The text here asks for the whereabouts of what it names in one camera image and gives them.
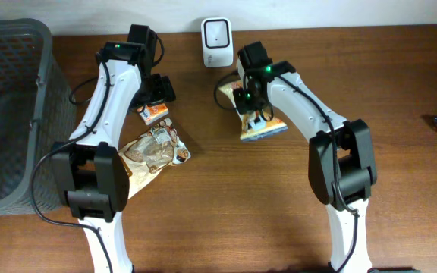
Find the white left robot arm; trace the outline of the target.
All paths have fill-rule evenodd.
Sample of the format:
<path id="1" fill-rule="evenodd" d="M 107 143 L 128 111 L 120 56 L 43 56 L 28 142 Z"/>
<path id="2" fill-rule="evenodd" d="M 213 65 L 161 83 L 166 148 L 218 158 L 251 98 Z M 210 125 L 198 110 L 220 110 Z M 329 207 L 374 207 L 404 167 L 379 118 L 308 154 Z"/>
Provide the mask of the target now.
<path id="1" fill-rule="evenodd" d="M 55 143 L 50 162 L 63 206 L 89 243 L 96 272 L 132 272 L 122 227 L 130 181 L 118 154 L 130 110 L 172 102 L 168 77 L 154 74 L 158 34 L 133 24 L 124 42 L 107 42 L 96 54 L 99 76 L 86 112 L 67 143 Z"/>

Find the yellow chip bag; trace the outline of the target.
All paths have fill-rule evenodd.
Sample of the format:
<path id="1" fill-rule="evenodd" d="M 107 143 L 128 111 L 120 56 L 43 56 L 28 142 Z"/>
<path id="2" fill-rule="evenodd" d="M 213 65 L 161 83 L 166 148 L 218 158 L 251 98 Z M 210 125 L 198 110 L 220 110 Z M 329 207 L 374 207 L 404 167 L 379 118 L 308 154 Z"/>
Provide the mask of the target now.
<path id="1" fill-rule="evenodd" d="M 236 101 L 233 97 L 233 92 L 236 89 L 241 89 L 242 83 L 237 80 L 229 83 L 222 84 L 218 91 L 227 96 L 232 105 L 236 106 Z M 263 115 L 266 119 L 260 115 L 260 111 L 252 111 L 246 114 L 240 114 L 236 111 L 241 121 L 241 134 L 240 140 L 242 142 L 251 142 L 266 137 L 271 137 L 278 133 L 283 133 L 288 130 L 288 126 L 285 122 L 277 117 L 271 118 L 269 110 L 263 110 Z"/>

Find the beige brown snack pouch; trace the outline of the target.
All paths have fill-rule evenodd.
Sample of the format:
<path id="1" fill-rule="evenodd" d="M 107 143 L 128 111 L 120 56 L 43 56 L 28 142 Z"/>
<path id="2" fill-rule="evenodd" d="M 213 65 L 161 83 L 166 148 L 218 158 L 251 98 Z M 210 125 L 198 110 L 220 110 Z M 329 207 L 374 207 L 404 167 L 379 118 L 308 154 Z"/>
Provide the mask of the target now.
<path id="1" fill-rule="evenodd" d="M 165 118 L 118 151 L 130 182 L 131 199 L 167 167 L 185 163 L 191 153 Z"/>

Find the small orange box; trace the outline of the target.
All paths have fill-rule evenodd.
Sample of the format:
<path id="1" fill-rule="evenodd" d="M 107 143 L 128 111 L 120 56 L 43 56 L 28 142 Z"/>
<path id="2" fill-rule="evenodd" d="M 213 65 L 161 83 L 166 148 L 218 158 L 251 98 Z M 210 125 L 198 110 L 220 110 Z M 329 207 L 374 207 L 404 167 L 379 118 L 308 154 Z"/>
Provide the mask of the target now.
<path id="1" fill-rule="evenodd" d="M 145 125 L 151 125 L 168 114 L 168 108 L 164 103 L 154 106 L 144 105 L 137 109 L 137 114 L 142 118 Z"/>

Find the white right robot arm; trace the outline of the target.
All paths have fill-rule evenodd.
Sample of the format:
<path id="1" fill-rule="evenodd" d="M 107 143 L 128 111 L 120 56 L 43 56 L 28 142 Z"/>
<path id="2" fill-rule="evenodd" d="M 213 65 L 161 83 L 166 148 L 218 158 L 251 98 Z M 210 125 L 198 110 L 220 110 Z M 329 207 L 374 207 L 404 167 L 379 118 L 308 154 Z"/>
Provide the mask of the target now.
<path id="1" fill-rule="evenodd" d="M 233 92 L 241 114 L 277 108 L 309 144 L 308 180 L 326 207 L 334 272 L 371 272 L 366 209 L 377 181 L 370 128 L 335 113 L 310 91 L 287 61 L 273 62 L 261 42 L 237 53 L 242 87 Z"/>

